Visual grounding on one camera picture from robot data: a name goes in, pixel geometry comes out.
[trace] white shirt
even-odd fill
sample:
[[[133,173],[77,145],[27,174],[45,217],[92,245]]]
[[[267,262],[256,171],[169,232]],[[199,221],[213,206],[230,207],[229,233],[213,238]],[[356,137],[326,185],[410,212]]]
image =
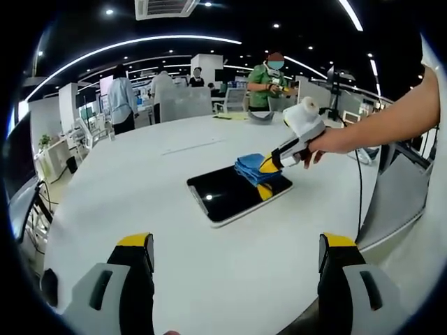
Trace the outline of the white shirt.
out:
[[[137,98],[128,78],[114,79],[109,87],[107,99],[113,124],[123,123],[130,113],[138,111]]]
[[[152,80],[151,94],[154,96],[154,104],[160,103],[160,92],[165,89],[174,89],[173,79],[167,73],[160,73]]]
[[[381,266],[400,289],[402,306],[410,314],[429,297],[447,260],[447,77],[424,38],[422,64],[434,71],[439,85],[436,158],[424,214]]]

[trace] dark hair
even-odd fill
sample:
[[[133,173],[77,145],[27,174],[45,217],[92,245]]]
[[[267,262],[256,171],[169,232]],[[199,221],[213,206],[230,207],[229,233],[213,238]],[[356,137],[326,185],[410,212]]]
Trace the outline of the dark hair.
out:
[[[113,70],[113,79],[117,78],[126,78],[126,71],[124,70],[124,66],[122,64],[117,65],[117,67]]]

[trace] potted plant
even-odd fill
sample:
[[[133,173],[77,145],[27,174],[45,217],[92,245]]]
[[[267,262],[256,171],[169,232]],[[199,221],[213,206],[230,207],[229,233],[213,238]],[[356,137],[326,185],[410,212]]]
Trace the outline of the potted plant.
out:
[[[41,139],[39,140],[39,148],[41,150],[44,150],[46,147],[48,147],[49,143],[51,141],[51,137],[47,134],[42,135]]]

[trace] person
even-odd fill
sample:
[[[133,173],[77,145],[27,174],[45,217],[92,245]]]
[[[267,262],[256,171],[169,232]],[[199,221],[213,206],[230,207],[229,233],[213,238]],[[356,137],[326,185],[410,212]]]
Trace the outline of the person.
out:
[[[175,84],[169,76],[168,71],[161,71],[153,80],[151,95],[154,97],[154,119],[155,124],[160,123],[160,101],[161,91],[166,89],[174,89]]]
[[[328,129],[309,143],[318,163],[324,153],[346,153],[408,140],[439,124],[425,211],[381,264],[398,285],[403,307],[414,314],[429,297],[447,258],[447,79],[443,64],[423,39],[422,82],[396,103],[342,129]],[[311,159],[305,162],[308,168]]]
[[[191,87],[204,87],[205,86],[205,81],[200,76],[201,74],[202,74],[202,68],[201,67],[194,68],[194,71],[193,71],[193,75],[194,76],[189,80],[189,86],[191,86]]]
[[[271,68],[268,61],[255,66],[249,75],[248,90],[250,91],[249,110],[251,112],[269,110],[268,97],[278,98],[281,95],[281,87],[287,87],[284,74]],[[287,96],[296,94],[296,90],[289,89]]]
[[[123,65],[113,72],[113,81],[108,89],[108,104],[115,135],[135,129],[134,118],[138,117],[137,99],[131,81],[126,76]]]

